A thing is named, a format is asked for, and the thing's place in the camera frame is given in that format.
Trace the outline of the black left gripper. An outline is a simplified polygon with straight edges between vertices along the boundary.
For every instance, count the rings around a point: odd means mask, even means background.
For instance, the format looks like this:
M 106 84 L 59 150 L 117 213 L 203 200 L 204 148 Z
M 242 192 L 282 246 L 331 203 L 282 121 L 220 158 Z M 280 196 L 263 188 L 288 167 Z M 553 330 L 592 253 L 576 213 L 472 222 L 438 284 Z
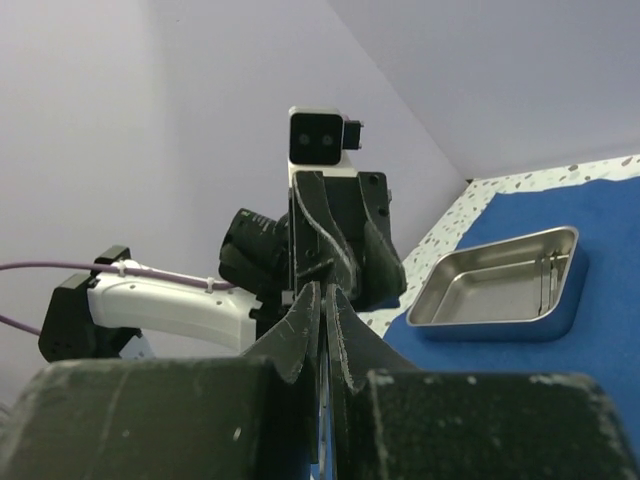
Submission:
M 382 172 L 325 177 L 298 171 L 289 187 L 289 287 L 337 286 L 363 310 L 395 308 L 406 274 L 390 238 L 390 197 Z

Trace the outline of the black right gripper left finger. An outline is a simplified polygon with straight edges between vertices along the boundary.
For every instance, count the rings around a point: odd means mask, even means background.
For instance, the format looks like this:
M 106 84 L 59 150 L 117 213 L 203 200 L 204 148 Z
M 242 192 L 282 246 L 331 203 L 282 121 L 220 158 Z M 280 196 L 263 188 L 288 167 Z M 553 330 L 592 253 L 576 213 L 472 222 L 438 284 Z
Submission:
M 5 479 L 306 479 L 318 460 L 321 288 L 231 358 L 68 360 L 27 385 Z

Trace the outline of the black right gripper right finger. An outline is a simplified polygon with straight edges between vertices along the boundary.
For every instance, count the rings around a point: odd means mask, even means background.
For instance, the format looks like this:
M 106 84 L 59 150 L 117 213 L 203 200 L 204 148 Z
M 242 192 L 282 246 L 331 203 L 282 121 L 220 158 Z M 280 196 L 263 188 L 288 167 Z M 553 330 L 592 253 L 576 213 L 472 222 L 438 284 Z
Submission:
M 424 370 L 326 292 L 336 479 L 635 479 L 604 390 L 575 373 Z

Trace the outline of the stainless steel instrument tray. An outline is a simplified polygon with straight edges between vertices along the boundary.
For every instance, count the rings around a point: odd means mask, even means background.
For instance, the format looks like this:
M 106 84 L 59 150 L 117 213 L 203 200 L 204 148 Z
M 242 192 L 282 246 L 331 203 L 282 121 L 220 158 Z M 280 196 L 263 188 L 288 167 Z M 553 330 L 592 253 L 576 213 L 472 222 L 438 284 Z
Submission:
M 538 316 L 535 262 L 553 252 L 569 262 L 554 307 Z M 434 264 L 406 322 L 431 341 L 554 341 L 574 324 L 588 268 L 573 226 L 456 250 Z

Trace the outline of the blue surgical cloth wrap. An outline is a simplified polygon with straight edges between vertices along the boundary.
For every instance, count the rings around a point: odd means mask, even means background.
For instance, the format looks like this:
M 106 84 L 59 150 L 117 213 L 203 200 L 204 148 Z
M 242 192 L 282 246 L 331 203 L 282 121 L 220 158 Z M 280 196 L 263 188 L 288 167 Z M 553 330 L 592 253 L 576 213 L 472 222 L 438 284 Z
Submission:
M 498 194 L 377 337 L 329 340 L 334 479 L 635 479 L 639 182 Z

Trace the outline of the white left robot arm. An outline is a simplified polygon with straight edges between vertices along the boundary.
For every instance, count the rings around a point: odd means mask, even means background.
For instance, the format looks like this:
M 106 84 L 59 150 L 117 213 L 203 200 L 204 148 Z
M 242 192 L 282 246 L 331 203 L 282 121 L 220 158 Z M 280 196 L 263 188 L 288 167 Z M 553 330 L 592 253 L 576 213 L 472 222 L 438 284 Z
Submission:
M 288 211 L 242 209 L 219 251 L 215 279 L 162 272 L 115 246 L 57 286 L 38 347 L 50 361 L 144 358 L 147 330 L 240 352 L 270 330 L 305 285 L 338 286 L 353 308 L 394 307 L 406 274 L 393 245 L 386 176 L 296 173 Z

